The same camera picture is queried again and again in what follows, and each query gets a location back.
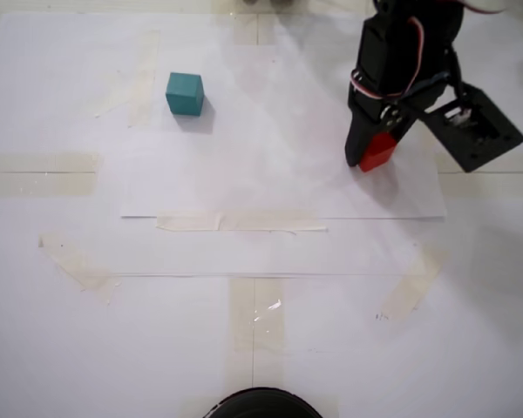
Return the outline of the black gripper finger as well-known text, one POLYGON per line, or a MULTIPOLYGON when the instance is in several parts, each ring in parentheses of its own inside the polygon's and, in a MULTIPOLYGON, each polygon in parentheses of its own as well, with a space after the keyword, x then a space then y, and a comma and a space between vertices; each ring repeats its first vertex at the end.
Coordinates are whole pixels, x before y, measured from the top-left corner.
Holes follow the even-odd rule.
POLYGON ((405 102, 386 103, 380 114, 379 133, 388 133, 398 144, 417 120, 405 102))
POLYGON ((361 162, 366 148, 377 131, 377 122, 358 105, 351 109, 351 113, 352 118, 344 150, 348 166, 355 167, 361 162))

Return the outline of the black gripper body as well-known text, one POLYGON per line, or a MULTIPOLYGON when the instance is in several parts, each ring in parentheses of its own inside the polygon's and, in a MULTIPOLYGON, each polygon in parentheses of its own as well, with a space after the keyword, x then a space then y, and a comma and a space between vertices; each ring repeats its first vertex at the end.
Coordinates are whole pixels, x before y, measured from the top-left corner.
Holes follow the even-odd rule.
POLYGON ((364 21, 348 107, 358 105, 377 123, 386 103, 428 108, 447 86, 461 96, 452 44, 460 17, 371 17, 364 21))

